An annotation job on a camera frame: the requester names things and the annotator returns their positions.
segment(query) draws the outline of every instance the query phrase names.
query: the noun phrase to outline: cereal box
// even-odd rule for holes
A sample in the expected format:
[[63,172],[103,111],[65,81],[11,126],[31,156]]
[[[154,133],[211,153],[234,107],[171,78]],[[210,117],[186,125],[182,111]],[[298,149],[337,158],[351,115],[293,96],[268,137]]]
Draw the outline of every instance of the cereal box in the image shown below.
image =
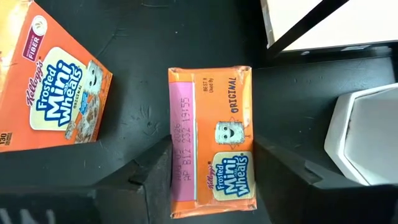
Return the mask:
[[0,152],[95,141],[111,79],[35,2],[0,1]]
[[169,69],[172,218],[254,210],[251,68]]

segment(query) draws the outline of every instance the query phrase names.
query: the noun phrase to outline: white container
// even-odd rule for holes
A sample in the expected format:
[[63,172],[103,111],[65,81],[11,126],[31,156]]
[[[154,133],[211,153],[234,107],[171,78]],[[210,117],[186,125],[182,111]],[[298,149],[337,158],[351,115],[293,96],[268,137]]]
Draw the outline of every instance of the white container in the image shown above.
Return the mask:
[[398,183],[398,83],[340,96],[325,150],[353,181]]

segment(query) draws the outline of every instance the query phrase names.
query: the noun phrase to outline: orange cereal pouch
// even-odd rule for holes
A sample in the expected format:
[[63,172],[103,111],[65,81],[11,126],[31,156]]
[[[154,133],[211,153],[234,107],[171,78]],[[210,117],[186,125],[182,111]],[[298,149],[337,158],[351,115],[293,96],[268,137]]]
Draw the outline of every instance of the orange cereal pouch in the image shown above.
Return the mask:
[[172,218],[257,208],[251,68],[169,69]]
[[111,79],[37,3],[0,0],[0,152],[95,141]]

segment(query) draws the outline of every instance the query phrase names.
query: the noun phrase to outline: orange cereal box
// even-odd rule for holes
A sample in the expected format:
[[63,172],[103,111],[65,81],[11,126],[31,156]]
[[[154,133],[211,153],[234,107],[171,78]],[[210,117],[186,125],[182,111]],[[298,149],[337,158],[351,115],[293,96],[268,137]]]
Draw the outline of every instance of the orange cereal box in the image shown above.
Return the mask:
[[172,218],[254,210],[251,68],[169,69]]
[[111,79],[35,2],[0,1],[0,152],[95,141]]

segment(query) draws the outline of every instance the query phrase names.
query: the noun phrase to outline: cereal pouch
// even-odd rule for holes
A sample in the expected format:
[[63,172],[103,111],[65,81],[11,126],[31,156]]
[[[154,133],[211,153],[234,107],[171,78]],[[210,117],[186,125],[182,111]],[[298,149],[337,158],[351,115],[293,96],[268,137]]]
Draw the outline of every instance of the cereal pouch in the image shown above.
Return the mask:
[[0,0],[0,152],[95,141],[112,73],[31,0]]
[[254,210],[251,68],[169,69],[172,218]]

